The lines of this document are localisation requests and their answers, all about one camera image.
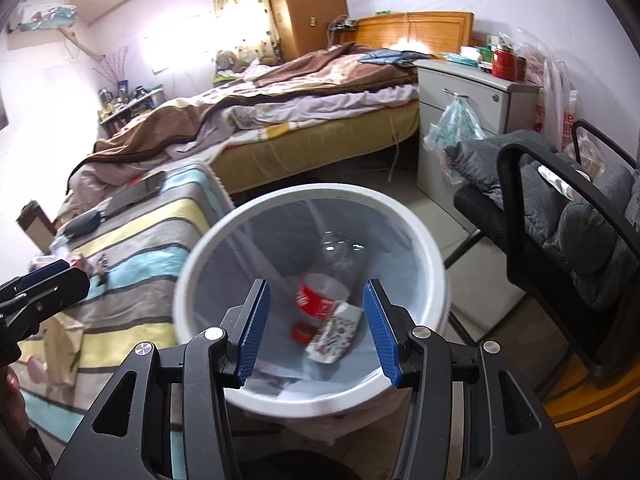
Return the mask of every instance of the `red container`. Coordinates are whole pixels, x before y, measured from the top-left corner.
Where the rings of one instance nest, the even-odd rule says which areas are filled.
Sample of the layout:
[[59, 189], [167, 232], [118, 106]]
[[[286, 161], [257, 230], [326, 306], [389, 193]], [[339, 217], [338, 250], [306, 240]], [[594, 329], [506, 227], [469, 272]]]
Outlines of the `red container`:
[[491, 74], [508, 81], [516, 81], [518, 74], [518, 56], [509, 45], [498, 45], [494, 52]]

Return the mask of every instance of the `drawer handle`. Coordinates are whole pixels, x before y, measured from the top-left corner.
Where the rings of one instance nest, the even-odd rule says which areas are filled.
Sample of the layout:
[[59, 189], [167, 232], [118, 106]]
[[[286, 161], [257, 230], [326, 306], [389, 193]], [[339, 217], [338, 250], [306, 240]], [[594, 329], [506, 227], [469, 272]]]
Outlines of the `drawer handle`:
[[453, 97], [462, 97], [463, 99], [469, 99], [468, 95], [464, 95], [464, 94], [458, 94], [456, 92], [452, 92], [451, 90], [447, 89], [447, 88], [443, 88], [442, 91], [445, 94], [449, 94], [449, 95], [453, 95]]

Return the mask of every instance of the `smartphone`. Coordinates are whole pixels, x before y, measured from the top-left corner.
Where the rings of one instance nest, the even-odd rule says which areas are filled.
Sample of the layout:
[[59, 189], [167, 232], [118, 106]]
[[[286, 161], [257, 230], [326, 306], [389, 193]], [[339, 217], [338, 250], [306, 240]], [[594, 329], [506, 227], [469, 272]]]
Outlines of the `smartphone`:
[[160, 193], [160, 189], [162, 184], [164, 184], [165, 178], [166, 173], [164, 171], [159, 171], [159, 173], [148, 176], [145, 180], [141, 180], [139, 183], [134, 184], [131, 187], [127, 187], [127, 189], [123, 189], [121, 192], [114, 195], [109, 202], [109, 205], [104, 212], [105, 218], [116, 216], [123, 212], [127, 207], [139, 202], [144, 202], [145, 200], [157, 195]]

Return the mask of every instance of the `white trash bin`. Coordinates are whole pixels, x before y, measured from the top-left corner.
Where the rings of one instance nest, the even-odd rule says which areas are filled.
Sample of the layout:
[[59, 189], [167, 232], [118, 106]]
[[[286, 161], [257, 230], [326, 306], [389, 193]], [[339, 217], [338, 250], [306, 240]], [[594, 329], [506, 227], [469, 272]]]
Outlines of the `white trash bin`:
[[345, 184], [289, 187], [251, 200], [203, 236], [174, 296], [182, 344], [243, 303], [254, 279], [269, 282], [271, 311], [254, 373], [240, 390], [225, 391], [239, 408], [288, 419], [332, 415], [391, 388], [364, 316], [350, 350], [333, 365], [310, 370], [304, 347], [290, 336], [298, 316], [296, 289], [327, 231], [366, 248], [352, 303], [361, 304], [364, 281], [377, 278], [416, 324], [444, 328], [449, 295], [440, 250], [418, 217], [396, 200]]

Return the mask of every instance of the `wooden headboard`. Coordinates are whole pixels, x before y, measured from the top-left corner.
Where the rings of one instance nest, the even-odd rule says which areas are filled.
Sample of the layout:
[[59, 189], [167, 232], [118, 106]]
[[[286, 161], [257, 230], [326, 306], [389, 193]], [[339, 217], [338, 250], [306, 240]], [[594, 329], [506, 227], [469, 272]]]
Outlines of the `wooden headboard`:
[[340, 35], [340, 43], [356, 41], [373, 48], [389, 48], [398, 40], [419, 41], [432, 54], [460, 52], [470, 44], [472, 12], [430, 11], [382, 14], [358, 20], [358, 28]]

